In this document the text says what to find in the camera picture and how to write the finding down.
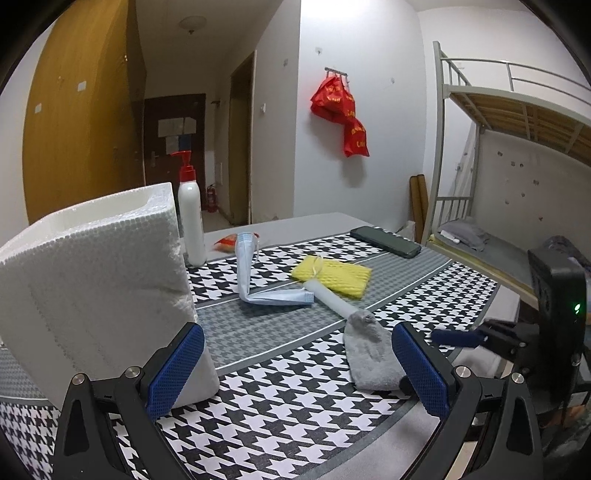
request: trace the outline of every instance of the blue face mask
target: blue face mask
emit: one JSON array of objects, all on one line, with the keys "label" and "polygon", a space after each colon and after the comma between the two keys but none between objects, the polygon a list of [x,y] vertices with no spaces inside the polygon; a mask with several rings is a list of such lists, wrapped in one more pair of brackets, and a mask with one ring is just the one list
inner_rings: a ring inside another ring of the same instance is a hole
[{"label": "blue face mask", "polygon": [[238,267],[238,294],[243,301],[256,305],[312,305],[314,294],[305,288],[267,290],[250,293],[252,257],[258,239],[252,232],[239,233],[236,238],[236,264]]}]

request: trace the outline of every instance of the red bag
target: red bag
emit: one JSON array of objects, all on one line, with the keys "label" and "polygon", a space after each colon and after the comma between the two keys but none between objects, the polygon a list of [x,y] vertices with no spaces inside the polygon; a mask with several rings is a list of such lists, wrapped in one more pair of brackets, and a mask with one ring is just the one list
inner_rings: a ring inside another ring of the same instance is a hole
[{"label": "red bag", "polygon": [[326,77],[310,100],[312,113],[329,122],[345,125],[355,117],[355,100],[340,76]]},{"label": "red bag", "polygon": [[343,147],[343,151],[347,158],[351,155],[369,157],[367,133],[361,122],[356,118],[345,125],[345,146]]}]

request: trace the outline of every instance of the white foam block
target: white foam block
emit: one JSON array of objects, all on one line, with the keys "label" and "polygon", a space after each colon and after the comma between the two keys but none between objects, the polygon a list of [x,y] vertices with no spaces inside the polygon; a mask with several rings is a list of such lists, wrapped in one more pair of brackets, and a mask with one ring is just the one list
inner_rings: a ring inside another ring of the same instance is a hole
[{"label": "white foam block", "polygon": [[[0,248],[0,335],[58,408],[74,374],[142,366],[196,318],[170,183],[52,213]],[[218,388],[206,349],[176,405]]]}]

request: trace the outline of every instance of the gray sock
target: gray sock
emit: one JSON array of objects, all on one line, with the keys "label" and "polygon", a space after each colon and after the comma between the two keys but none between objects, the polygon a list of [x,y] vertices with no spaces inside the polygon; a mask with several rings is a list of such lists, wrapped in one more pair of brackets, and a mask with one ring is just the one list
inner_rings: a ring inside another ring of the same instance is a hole
[{"label": "gray sock", "polygon": [[345,325],[345,352],[358,390],[399,390],[404,370],[392,351],[392,334],[373,314],[358,310]]}]

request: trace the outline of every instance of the screw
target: screw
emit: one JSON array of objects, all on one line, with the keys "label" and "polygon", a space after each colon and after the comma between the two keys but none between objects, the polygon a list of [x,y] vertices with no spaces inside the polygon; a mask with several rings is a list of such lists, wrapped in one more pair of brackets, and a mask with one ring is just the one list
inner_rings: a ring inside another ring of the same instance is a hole
[{"label": "screw", "polygon": [[127,378],[135,378],[139,375],[139,373],[142,371],[142,369],[140,367],[129,367],[126,371],[125,371],[125,376]]},{"label": "screw", "polygon": [[456,373],[458,377],[462,378],[468,378],[470,375],[472,375],[470,369],[468,367],[464,367],[463,365],[456,368]]},{"label": "screw", "polygon": [[522,384],[525,379],[523,378],[523,375],[515,372],[514,374],[511,374],[511,379],[513,380],[513,382],[517,383],[517,384]]},{"label": "screw", "polygon": [[76,374],[72,377],[72,384],[80,385],[82,382],[84,382],[85,378],[86,376],[84,374]]}]

